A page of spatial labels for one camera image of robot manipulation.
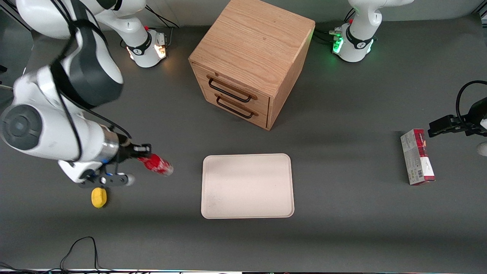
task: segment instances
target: product box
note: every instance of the product box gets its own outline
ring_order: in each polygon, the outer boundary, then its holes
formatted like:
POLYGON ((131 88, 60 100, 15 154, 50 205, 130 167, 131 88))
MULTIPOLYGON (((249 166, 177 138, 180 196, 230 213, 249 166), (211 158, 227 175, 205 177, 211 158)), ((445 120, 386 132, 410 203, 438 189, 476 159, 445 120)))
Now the product box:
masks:
POLYGON ((401 136, 402 151, 408 169, 409 184, 413 186, 435 181, 430 159, 426 154, 424 129, 413 129, 401 136))

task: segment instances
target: black metal handle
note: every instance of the black metal handle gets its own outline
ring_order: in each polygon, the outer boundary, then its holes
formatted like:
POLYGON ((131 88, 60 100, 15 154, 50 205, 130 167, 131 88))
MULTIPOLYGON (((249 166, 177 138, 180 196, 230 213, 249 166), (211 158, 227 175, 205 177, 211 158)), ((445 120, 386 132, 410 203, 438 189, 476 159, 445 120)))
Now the black metal handle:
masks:
POLYGON ((247 98, 247 99, 242 99, 242 98, 240 98, 240 97, 238 97, 238 96, 235 96, 235 95, 231 94, 231 93, 230 93, 230 92, 228 92, 228 91, 225 91, 225 90, 223 90, 223 89, 221 89, 221 88, 219 88, 219 87, 216 87, 216 86, 212 85, 212 84, 211 84, 212 82, 213 82, 213 78, 210 78, 210 81, 208 81, 208 85, 210 86, 210 88, 212 88, 212 89, 214 89, 214 90, 217 90, 217 91, 219 91, 219 92, 221 92, 221 93, 223 93, 223 94, 226 94, 226 95, 228 95, 228 96, 230 96, 230 97, 232 97, 232 98, 234 98, 234 99, 236 99, 236 100, 238 100, 238 101, 240 101, 240 102, 243 102, 243 103, 248 103, 248 102, 250 101, 250 99, 252 99, 252 96, 250 96, 250 95, 248 96, 248 98, 247 98))
POLYGON ((225 109, 228 109, 229 111, 231 111, 231 112, 233 112, 233 113, 235 113, 235 114, 237 114, 237 115, 240 115, 240 116, 244 117, 245 119, 250 119, 250 118, 252 118, 252 116, 254 116, 254 113, 253 113, 253 112, 251 112, 249 115, 245 115, 245 114, 243 114, 243 113, 241 113, 241 112, 238 112, 238 111, 234 110, 233 108, 231 108, 231 107, 229 107, 229 106, 225 106, 224 104, 220 103, 220 99, 221 99, 221 97, 220 97, 220 96, 218 96, 218 97, 216 98, 216 103, 217 103, 219 106, 222 106, 222 107, 224 107, 225 109))

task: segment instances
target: beige tray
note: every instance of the beige tray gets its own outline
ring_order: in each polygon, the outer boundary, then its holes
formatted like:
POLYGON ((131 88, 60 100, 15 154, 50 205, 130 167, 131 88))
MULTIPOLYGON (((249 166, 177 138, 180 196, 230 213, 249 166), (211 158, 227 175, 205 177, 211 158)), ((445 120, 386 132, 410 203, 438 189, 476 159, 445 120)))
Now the beige tray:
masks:
POLYGON ((286 218, 293 213, 288 155, 212 155, 204 159, 203 217, 286 218))

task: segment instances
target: yellow object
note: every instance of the yellow object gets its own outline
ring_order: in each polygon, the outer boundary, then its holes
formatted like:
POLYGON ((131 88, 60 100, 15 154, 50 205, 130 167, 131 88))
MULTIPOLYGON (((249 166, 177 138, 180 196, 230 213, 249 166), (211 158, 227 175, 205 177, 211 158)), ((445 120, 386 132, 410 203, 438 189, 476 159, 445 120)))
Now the yellow object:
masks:
POLYGON ((102 208, 107 203, 107 191, 97 187, 92 191, 92 204, 96 208, 102 208))

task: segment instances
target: table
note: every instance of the table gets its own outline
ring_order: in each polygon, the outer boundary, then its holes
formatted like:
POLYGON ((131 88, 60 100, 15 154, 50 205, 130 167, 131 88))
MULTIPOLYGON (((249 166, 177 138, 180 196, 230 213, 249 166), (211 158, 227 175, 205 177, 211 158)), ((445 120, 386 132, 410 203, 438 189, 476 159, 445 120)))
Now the table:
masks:
MULTIPOLYGON (((329 29, 337 22, 318 25, 329 29)), ((304 69, 268 132, 205 102, 187 61, 205 27, 174 30, 169 58, 142 69, 106 32, 125 79, 115 102, 97 108, 171 161, 164 178, 128 161, 135 185, 91 206, 57 163, 0 143, 0 258, 19 268, 58 265, 78 238, 94 236, 108 268, 267 272, 487 271, 485 139, 428 139, 437 181, 407 183, 399 136, 454 113, 460 87, 485 79, 487 49, 478 16, 385 22, 360 63, 311 44, 304 69), (206 220, 201 172, 208 155, 286 153, 295 213, 286 219, 206 220)), ((27 70, 48 63, 64 42, 36 39, 27 70)), ((472 86, 462 111, 485 96, 472 86)), ((66 262, 91 268, 81 242, 66 262)))

